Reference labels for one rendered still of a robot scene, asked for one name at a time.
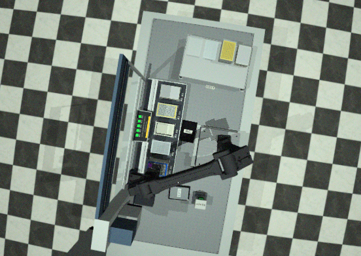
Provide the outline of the grey tip rack with blue edge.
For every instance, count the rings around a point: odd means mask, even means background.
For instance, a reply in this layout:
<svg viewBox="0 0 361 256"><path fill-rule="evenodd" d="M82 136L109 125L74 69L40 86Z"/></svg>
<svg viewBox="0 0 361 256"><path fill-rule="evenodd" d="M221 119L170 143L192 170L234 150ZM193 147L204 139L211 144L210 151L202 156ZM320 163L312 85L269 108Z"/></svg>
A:
<svg viewBox="0 0 361 256"><path fill-rule="evenodd" d="M168 171L168 166L169 166L169 160L161 160L161 159L157 159L157 158L150 158L148 160L148 164L157 164L157 165L161 165L160 168L160 176L166 176L167 175L167 171Z"/></svg>

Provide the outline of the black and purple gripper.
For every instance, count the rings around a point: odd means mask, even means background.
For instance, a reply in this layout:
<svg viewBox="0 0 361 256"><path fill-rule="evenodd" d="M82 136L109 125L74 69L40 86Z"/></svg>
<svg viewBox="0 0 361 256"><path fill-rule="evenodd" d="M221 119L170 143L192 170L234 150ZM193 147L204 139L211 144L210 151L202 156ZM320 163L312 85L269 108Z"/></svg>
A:
<svg viewBox="0 0 361 256"><path fill-rule="evenodd" d="M161 168L161 165L157 165L157 164L148 164L148 168L147 171L148 172L152 172L152 175L151 177L159 177L160 176L160 168ZM155 169L152 169L152 168L155 168Z"/></svg>

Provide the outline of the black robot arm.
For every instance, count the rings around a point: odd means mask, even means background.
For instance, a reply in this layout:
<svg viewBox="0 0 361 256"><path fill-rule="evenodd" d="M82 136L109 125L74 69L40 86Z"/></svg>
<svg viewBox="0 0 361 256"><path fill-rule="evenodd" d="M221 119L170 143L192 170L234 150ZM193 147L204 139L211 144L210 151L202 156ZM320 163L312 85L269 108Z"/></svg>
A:
<svg viewBox="0 0 361 256"><path fill-rule="evenodd" d="M142 198L150 200L171 187L176 187L191 181L220 175L222 180L235 177L238 171L251 165L253 162L247 145L239 147L230 142L231 136L218 135L217 152L213 153L214 159L205 164L189 168L174 174L152 178L152 172L145 172L144 176L137 172L131 173L128 192L130 196L141 194ZM218 159L220 158L222 168ZM149 176L149 177L148 177Z"/></svg>

